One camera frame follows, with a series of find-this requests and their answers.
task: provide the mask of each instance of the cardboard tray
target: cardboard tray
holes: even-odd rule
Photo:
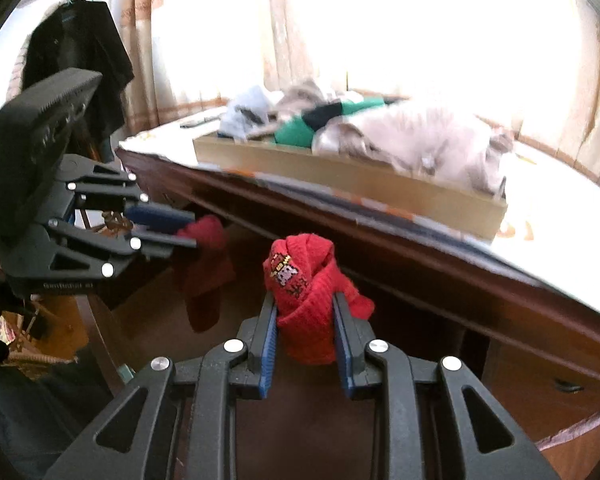
[[[305,148],[214,136],[199,137],[193,144],[199,162],[229,173],[266,173],[328,186],[381,202],[387,212],[423,216],[485,240],[493,240],[507,210],[502,199],[344,156],[316,156]]]

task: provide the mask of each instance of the patterned fabric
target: patterned fabric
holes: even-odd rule
[[[51,5],[45,13],[42,15],[42,19],[40,23],[44,22],[49,16],[51,16],[54,11],[62,5],[64,2],[60,2],[58,4]],[[20,47],[20,51],[18,53],[18,57],[16,58],[16,63],[13,65],[13,70],[11,71],[11,79],[9,81],[9,88],[7,89],[7,101],[11,101],[17,95],[20,95],[22,91],[22,71],[24,70],[24,63],[27,60],[27,50],[29,49],[29,41],[31,41],[31,34],[29,34],[22,46]]]

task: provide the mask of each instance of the black clothing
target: black clothing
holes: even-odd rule
[[[0,341],[0,362],[8,352]],[[23,479],[41,479],[112,399],[88,348],[76,357],[37,381],[0,366],[0,462]]]
[[[125,123],[120,92],[134,73],[105,2],[77,0],[59,7],[36,27],[27,49],[22,89],[70,67],[100,72],[102,81],[84,123],[74,128],[68,151],[91,156],[89,150],[95,150],[101,161],[110,162],[110,149],[99,147]]]

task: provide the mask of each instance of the wooden table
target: wooden table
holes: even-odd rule
[[[156,202],[191,203],[272,240],[319,234],[334,242],[339,264],[357,282],[488,338],[482,380],[532,438],[600,410],[600,316],[579,302],[512,269],[509,277],[490,272],[237,177],[120,148],[117,154]],[[564,383],[581,391],[565,393]],[[538,422],[539,413],[550,421]]]

